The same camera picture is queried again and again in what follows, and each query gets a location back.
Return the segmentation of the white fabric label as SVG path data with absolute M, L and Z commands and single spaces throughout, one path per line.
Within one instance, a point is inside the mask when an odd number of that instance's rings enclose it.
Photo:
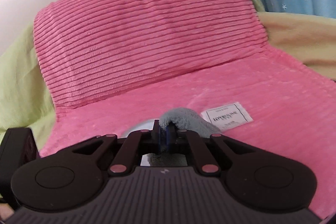
M 239 103 L 231 103 L 201 112 L 201 117 L 221 131 L 236 128 L 253 121 L 247 110 Z

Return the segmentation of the clear plastic jar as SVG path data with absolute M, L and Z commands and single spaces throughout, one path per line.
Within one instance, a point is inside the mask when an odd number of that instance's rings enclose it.
M 154 126 L 155 119 L 149 119 L 147 121 L 143 121 L 129 129 L 127 129 L 124 133 L 122 133 L 121 137 L 126 138 L 131 132 L 139 131 L 139 130 L 152 130 Z

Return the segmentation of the grey microfibre cloth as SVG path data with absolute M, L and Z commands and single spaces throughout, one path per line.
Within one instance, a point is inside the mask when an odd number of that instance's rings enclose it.
M 212 134 L 221 133 L 217 126 L 205 121 L 194 110 L 184 107 L 169 110 L 159 118 L 161 153 L 151 153 L 147 156 L 150 166 L 187 166 L 187 160 L 184 155 L 172 154 L 167 151 L 167 127 L 171 123 L 178 130 L 191 130 L 197 132 L 203 138 L 209 138 Z

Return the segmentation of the pink plush blanket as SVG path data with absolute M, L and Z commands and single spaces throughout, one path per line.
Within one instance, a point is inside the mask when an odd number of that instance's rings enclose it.
M 43 156 L 176 107 L 238 102 L 252 121 L 226 135 L 306 164 L 318 180 L 311 209 L 335 211 L 335 83 L 285 53 L 67 52 L 39 65 L 57 115 Z

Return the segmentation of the pink corduroy cushion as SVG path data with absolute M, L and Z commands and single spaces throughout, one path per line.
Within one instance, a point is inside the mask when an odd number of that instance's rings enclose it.
M 34 20 L 60 111 L 259 52 L 252 0 L 58 0 Z

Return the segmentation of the yellow-green chair cover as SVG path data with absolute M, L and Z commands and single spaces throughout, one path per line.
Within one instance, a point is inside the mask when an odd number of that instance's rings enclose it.
M 268 42 L 317 73 L 335 80 L 335 19 L 315 15 L 267 12 L 252 0 Z M 46 140 L 55 122 L 51 95 L 43 80 L 28 27 L 1 55 L 1 134 L 29 127 Z

